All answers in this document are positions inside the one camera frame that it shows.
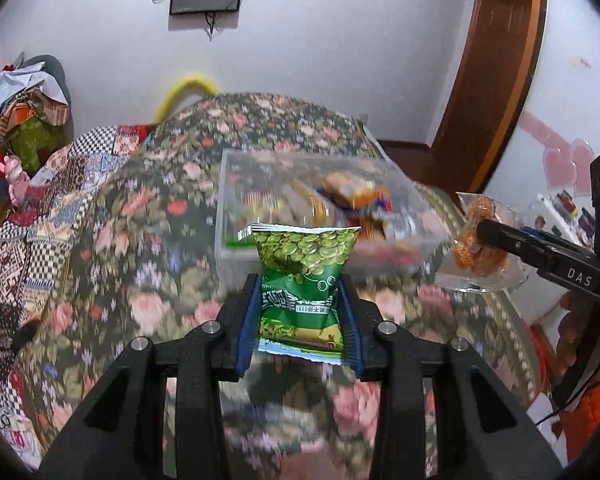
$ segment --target plastic storage container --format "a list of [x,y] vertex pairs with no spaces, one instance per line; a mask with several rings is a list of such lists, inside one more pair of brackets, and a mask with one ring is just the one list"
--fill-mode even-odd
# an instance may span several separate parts
[[381,188],[390,201],[391,216],[399,219],[392,240],[359,238],[346,267],[354,279],[415,270],[440,243],[448,240],[442,222],[418,193],[414,183],[393,163],[380,158],[288,152],[224,150],[216,216],[216,267],[225,290],[240,290],[247,275],[261,265],[248,225],[255,222],[299,226],[350,226],[351,210],[335,206],[329,198],[320,204],[315,219],[281,214],[271,218],[266,208],[256,214],[249,204],[285,201],[289,183],[298,182],[324,193],[324,179],[336,172],[362,177]]

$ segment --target pink pig toy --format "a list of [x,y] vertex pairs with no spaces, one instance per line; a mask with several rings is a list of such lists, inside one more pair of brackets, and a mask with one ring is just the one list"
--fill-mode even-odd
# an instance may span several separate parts
[[22,170],[22,164],[17,156],[4,156],[4,164],[0,162],[0,171],[9,184],[9,197],[14,206],[22,207],[24,197],[29,187],[29,175]]

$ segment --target floral tablecloth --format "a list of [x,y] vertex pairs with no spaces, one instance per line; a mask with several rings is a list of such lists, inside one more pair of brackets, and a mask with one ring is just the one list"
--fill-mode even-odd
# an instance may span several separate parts
[[[24,403],[43,448],[133,337],[179,338],[216,316],[224,298],[213,252],[224,148],[379,156],[359,121],[270,94],[203,100],[158,127],[100,189],[41,329],[22,353]],[[449,231],[458,229],[448,198],[421,192]],[[538,363],[522,322],[504,294],[449,295],[431,285],[444,251],[416,276],[360,283],[360,295],[417,336],[464,336],[528,406]],[[220,386],[234,478],[364,478],[380,388],[357,382],[348,367],[256,352],[243,380]],[[433,473],[434,403],[432,392],[425,394]],[[174,396],[170,381],[163,447],[171,473]]]

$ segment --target human hand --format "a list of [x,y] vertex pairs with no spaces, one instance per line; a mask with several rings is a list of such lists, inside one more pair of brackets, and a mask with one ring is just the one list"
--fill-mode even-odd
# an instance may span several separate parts
[[[560,339],[558,339],[555,350],[558,376],[562,377],[567,368],[573,366],[576,362],[576,349],[587,325],[592,305],[587,304],[587,300],[583,300],[575,293],[568,292],[560,298],[560,306],[569,311],[558,326]],[[592,377],[592,381],[595,383],[600,382],[600,370]]]

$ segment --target silver screw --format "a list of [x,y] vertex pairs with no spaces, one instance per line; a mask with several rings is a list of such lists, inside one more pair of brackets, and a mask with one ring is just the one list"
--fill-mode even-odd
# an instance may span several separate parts
[[215,319],[207,321],[202,326],[202,332],[205,334],[215,334],[218,330],[220,330],[220,323],[218,323]]
[[381,321],[378,323],[378,330],[385,335],[391,335],[395,334],[395,331],[398,330],[398,327],[391,321]]
[[464,337],[456,336],[451,339],[451,348],[459,352],[464,352],[469,348],[469,342]]
[[131,342],[131,348],[133,348],[134,350],[144,350],[148,346],[149,346],[149,340],[143,336],[136,337]]

